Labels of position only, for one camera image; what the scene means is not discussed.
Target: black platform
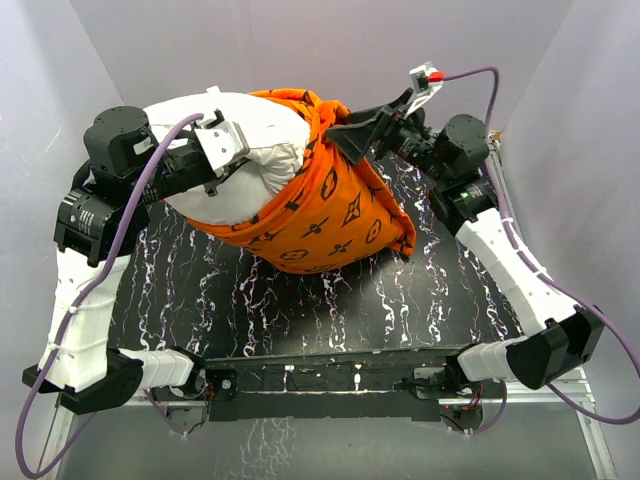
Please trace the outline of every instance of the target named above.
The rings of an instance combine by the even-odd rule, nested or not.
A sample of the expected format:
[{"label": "black platform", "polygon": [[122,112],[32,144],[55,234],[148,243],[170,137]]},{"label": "black platform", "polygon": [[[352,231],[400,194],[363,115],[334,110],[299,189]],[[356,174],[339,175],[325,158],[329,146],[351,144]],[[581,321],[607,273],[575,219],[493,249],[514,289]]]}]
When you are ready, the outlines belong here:
[{"label": "black platform", "polygon": [[180,345],[215,358],[518,335],[484,268],[434,219],[420,173],[390,159],[380,170],[419,231],[410,259],[385,250],[330,273],[285,274],[158,206],[123,277],[111,341],[131,349]]}]

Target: printed pattern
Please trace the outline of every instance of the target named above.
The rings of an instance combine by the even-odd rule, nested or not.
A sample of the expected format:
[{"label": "printed pattern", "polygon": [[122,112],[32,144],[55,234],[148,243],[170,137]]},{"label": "printed pattern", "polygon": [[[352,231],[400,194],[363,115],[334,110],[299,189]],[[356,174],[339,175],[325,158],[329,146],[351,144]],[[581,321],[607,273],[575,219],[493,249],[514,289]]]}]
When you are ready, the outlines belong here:
[{"label": "printed pattern", "polygon": [[384,180],[366,160],[351,168],[337,148],[324,141],[327,128],[343,121],[348,110],[303,90],[255,95],[294,109],[311,125],[312,140],[301,171],[249,222],[191,223],[226,243],[246,247],[288,273],[336,269],[384,247],[410,256],[415,227]]}]

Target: red connector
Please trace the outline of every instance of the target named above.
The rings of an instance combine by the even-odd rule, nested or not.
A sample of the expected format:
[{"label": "red connector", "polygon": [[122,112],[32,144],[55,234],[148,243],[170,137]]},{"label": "red connector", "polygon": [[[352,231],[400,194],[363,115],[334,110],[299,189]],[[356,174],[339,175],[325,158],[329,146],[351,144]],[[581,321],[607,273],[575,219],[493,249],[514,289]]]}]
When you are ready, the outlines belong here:
[{"label": "red connector", "polygon": [[441,82],[444,80],[444,72],[433,72],[431,75],[429,75],[429,83],[431,82]]}]

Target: cable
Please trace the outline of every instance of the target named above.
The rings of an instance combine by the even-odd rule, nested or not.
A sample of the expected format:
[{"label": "cable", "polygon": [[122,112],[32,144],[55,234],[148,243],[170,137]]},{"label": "cable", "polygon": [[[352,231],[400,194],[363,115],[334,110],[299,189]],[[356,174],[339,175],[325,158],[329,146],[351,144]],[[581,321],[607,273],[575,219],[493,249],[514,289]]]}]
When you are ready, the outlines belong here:
[{"label": "cable", "polygon": [[196,428],[202,427],[205,423],[207,423],[206,420],[196,423],[193,427],[189,429],[189,431],[187,432],[187,435],[191,435]]},{"label": "cable", "polygon": [[[100,272],[100,274],[78,294],[76,299],[71,304],[71,307],[72,307],[71,309],[74,309],[80,306],[80,304],[84,301],[85,298],[87,298],[87,296],[91,293],[91,291],[94,288],[96,288],[98,285],[100,285],[107,278],[107,276],[109,275],[109,272],[113,268],[113,264],[116,261],[118,253],[120,252],[120,247],[122,246],[125,233],[127,231],[127,228],[129,227],[129,224],[131,223],[133,213],[136,210],[136,207],[138,206],[138,202],[140,200],[140,197],[142,196],[142,192],[145,186],[147,185],[147,183],[149,182],[149,180],[151,179],[151,177],[153,176],[156,166],[162,159],[164,153],[169,149],[169,145],[175,139],[178,133],[180,133],[180,131],[185,126],[187,126],[188,124],[190,124],[195,120],[201,119],[202,117],[203,115],[201,113],[198,113],[198,114],[190,115],[184,120],[181,120],[180,122],[176,123],[176,125],[174,125],[174,127],[169,131],[169,133],[162,140],[162,142],[160,142],[160,145],[158,146],[156,151],[153,152],[153,155],[149,159],[149,162],[147,163],[147,165],[142,170],[142,173],[140,174],[140,178],[136,182],[133,188],[133,191],[131,192],[131,196],[129,197],[127,205],[124,209],[124,213],[122,214],[120,225],[118,225],[118,229],[116,230],[116,234],[113,239],[111,248],[109,250],[109,254],[107,255],[107,259],[105,261],[105,265],[102,272]],[[56,345],[60,345],[62,343],[62,340],[64,339],[64,335],[67,331],[67,328],[69,327],[69,323],[71,322],[72,318],[73,318],[73,314],[71,313],[71,311],[68,311],[62,318],[62,321],[60,322],[60,326],[58,327],[58,331],[56,332],[56,336],[54,339],[54,343]],[[51,366],[53,365],[53,362],[57,357],[57,353],[58,353],[57,348],[52,349],[51,352],[49,353],[49,356],[47,357],[47,360],[44,366],[42,367],[42,370],[40,370],[40,373],[38,374],[38,377],[36,378],[36,381],[34,382],[33,387],[31,387],[31,390],[27,395],[27,399],[24,403],[24,406],[22,407],[20,416],[18,417],[18,425],[16,427],[16,435],[15,435],[16,459],[18,460],[20,471],[23,473],[25,477],[30,479],[41,478],[47,473],[49,473],[56,466],[56,464],[62,459],[62,457],[69,450],[73,442],[76,441],[80,433],[82,433],[82,431],[87,427],[89,422],[96,415],[95,413],[92,413],[87,418],[87,420],[85,420],[80,425],[80,427],[78,427],[76,432],[67,441],[64,447],[62,447],[62,449],[60,450],[60,453],[56,455],[56,457],[51,461],[49,465],[47,465],[42,470],[39,469],[37,472],[32,472],[29,469],[29,466],[27,465],[27,462],[24,458],[24,446],[23,446],[24,427],[27,422],[27,416],[29,415],[31,406],[33,405],[33,401],[36,398],[36,395],[38,394],[40,387],[44,383],[44,380],[47,374],[49,373],[49,370],[51,370]]]},{"label": "cable", "polygon": [[480,385],[480,388],[474,393],[473,399],[471,400],[471,402],[469,402],[469,405],[467,405],[466,408],[476,408],[478,406],[478,403],[480,402],[480,398],[482,397],[483,393],[484,393],[484,384]]},{"label": "cable", "polygon": [[[507,384],[505,383],[504,380],[500,380],[500,388],[502,390],[502,402],[500,403],[500,408],[498,409],[498,412],[495,414],[495,416],[491,419],[491,421],[489,423],[487,423],[486,425],[482,425],[477,430],[467,429],[465,431],[464,428],[461,428],[460,425],[457,425],[455,422],[453,422],[453,420],[451,418],[446,417],[445,415],[442,415],[442,414],[440,414],[440,416],[448,418],[449,420],[451,420],[454,423],[454,425],[456,425],[458,428],[460,428],[460,431],[452,429],[451,430],[452,432],[461,433],[463,435],[486,432],[491,427],[493,427],[496,423],[498,423],[498,421],[502,418],[502,415],[504,414],[504,411],[505,411],[505,409],[507,407],[508,390],[507,390]],[[417,426],[419,426],[419,427],[421,427],[421,428],[430,428],[432,430],[443,431],[441,428],[438,428],[438,427],[432,427],[430,425],[422,425],[422,424],[416,423],[416,422],[412,422],[412,423],[417,425]]]},{"label": "cable", "polygon": [[[489,106],[487,107],[487,114],[485,116],[485,126],[488,131],[489,122],[491,121],[491,114],[493,112],[493,106],[496,100],[496,96],[498,94],[498,86],[500,83],[500,73],[498,69],[496,67],[479,68],[477,70],[471,70],[469,72],[464,72],[458,75],[451,75],[449,77],[445,77],[444,80],[445,81],[456,80],[458,78],[464,78],[464,77],[468,77],[468,76],[475,75],[477,73],[482,73],[482,72],[491,72],[493,73],[493,77],[494,77],[493,90],[491,92],[491,98],[489,100]],[[498,181],[498,178],[495,172],[493,171],[493,167],[489,159],[487,159],[485,166],[487,171],[489,172],[489,178],[491,180],[491,183],[493,184],[493,189],[496,192],[498,211],[500,212],[500,217],[502,218],[502,220],[510,219],[512,218],[512,214],[509,211],[509,206],[507,203],[506,196],[500,186],[500,182]],[[520,250],[518,240],[517,240],[517,234],[514,232],[513,225],[511,224],[511,222],[503,221],[503,223],[505,224],[504,230],[507,235],[507,238],[509,239],[509,243],[516,250],[518,257],[520,257],[522,262],[527,266],[527,268],[529,268],[529,270],[531,270],[534,273],[538,272],[538,268],[534,265],[531,259],[529,259],[527,253]],[[589,302],[587,302],[580,296],[576,295],[575,293],[571,292],[570,290],[567,290],[563,286],[557,284],[548,275],[541,274],[539,275],[539,278],[549,287],[573,299],[576,303],[581,305],[585,310],[587,310],[590,314],[592,314],[600,322],[602,322],[602,324],[613,334],[613,336],[618,339],[618,341],[620,342],[620,345],[622,345],[622,348],[629,356],[629,360],[631,360],[631,363],[633,364],[636,370],[636,373],[638,374],[638,378],[640,379],[640,358],[638,358],[638,355],[633,351],[631,344],[624,337],[623,333],[618,329],[618,327],[616,327],[611,320],[609,320],[602,312],[600,312],[597,308],[595,308]],[[640,419],[640,406],[638,406],[638,409],[634,413],[626,417],[621,417],[621,418],[605,417],[597,413],[592,413],[589,410],[582,407],[581,405],[578,405],[577,403],[572,401],[567,395],[562,393],[553,384],[547,383],[547,386],[551,389],[551,391],[553,391],[556,395],[558,395],[567,405],[569,405],[570,407],[574,408],[575,410],[579,411],[583,415],[593,420],[597,420],[602,423],[608,423],[610,425],[628,425]]]},{"label": "cable", "polygon": [[42,455],[40,455],[40,461],[38,462],[38,470],[42,468],[42,462],[44,462],[44,457],[47,454],[47,448],[49,448],[49,440],[51,440],[53,426],[56,424],[56,418],[58,418],[58,412],[60,411],[60,394],[58,394],[58,398],[56,399],[55,409],[55,412],[53,412],[53,418],[51,419],[51,425],[49,425],[49,432],[47,433],[47,438],[44,441],[44,447],[42,448]]},{"label": "cable", "polygon": [[496,103],[496,97],[498,96],[498,88],[500,87],[500,71],[496,67],[482,67],[475,70],[469,70],[468,72],[458,73],[456,75],[445,75],[442,79],[444,82],[451,80],[458,80],[459,78],[470,77],[478,73],[491,72],[493,73],[493,89],[491,90],[491,98],[489,98],[489,106],[487,107],[487,113],[484,117],[484,124],[487,130],[489,129],[489,123],[491,123],[491,116],[493,115],[493,106]]},{"label": "cable", "polygon": [[441,413],[440,416],[446,420],[449,420],[451,423],[453,423],[454,427],[456,427],[458,430],[460,430],[461,432],[464,432],[464,428],[462,428],[460,426],[460,424],[458,422],[456,422],[453,418],[445,415],[444,413]]},{"label": "cable", "polygon": [[177,433],[179,433],[183,437],[186,437],[188,435],[187,431],[184,428],[182,428],[180,425],[178,425],[176,422],[174,422],[167,416],[164,410],[162,410],[162,407],[158,405],[158,402],[155,401],[155,399],[153,398],[149,390],[145,390],[144,394],[147,397],[147,400],[149,400],[149,402],[151,403],[151,405],[153,405],[153,408],[155,408],[158,411],[160,416],[164,419],[165,422],[169,424],[171,428],[173,428]]}]

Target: white cable tie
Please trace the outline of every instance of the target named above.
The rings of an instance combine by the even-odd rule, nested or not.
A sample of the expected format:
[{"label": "white cable tie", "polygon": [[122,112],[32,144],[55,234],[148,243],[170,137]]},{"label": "white cable tie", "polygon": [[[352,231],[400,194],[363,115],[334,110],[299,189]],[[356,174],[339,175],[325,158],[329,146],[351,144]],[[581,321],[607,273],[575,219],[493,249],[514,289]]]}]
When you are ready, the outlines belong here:
[{"label": "white cable tie", "polygon": [[62,347],[60,345],[58,345],[57,343],[55,343],[55,342],[47,342],[47,346],[46,346],[46,348],[44,350],[45,350],[45,353],[53,352],[54,350],[58,350],[58,353],[61,353],[62,352]]},{"label": "white cable tie", "polygon": [[73,354],[80,354],[80,353],[86,352],[87,350],[91,350],[93,348],[99,347],[100,345],[105,345],[106,343],[107,343],[107,339],[105,338],[104,340],[96,340],[93,343],[84,345],[79,348],[69,348],[69,347],[65,347],[64,345],[58,345],[57,343],[52,341],[48,341],[46,350],[51,351],[51,350],[57,349],[58,352],[60,353],[73,355]]},{"label": "white cable tie", "polygon": [[535,272],[533,272],[533,274],[537,277],[538,275],[546,275],[547,274],[547,269],[544,267],[540,267],[538,270],[536,270]]},{"label": "white cable tie", "polygon": [[109,305],[115,303],[115,301],[116,301],[116,297],[110,297],[105,302],[98,303],[96,305],[85,305],[81,303],[80,305],[73,306],[73,305],[63,303],[62,301],[60,303],[62,308],[67,310],[71,315],[76,315],[78,312],[86,312],[89,310],[98,310],[100,308],[108,307]]}]

